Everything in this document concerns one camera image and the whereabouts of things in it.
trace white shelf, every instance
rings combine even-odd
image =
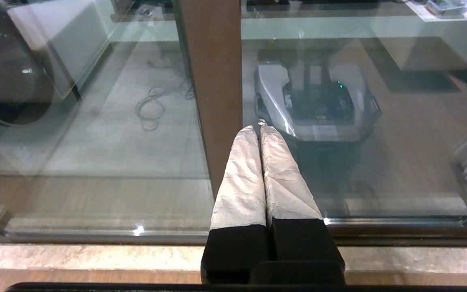
[[[406,2],[406,5],[412,9],[412,11],[419,16],[424,22],[455,22],[455,21],[467,21],[467,11],[460,18],[442,18],[433,15],[428,11],[423,4],[418,4],[412,1]]]

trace glass window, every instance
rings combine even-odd
[[[467,1],[241,15],[244,124],[282,133],[324,216],[467,216]]]
[[[172,2],[1,3],[0,227],[206,235],[210,175]]]

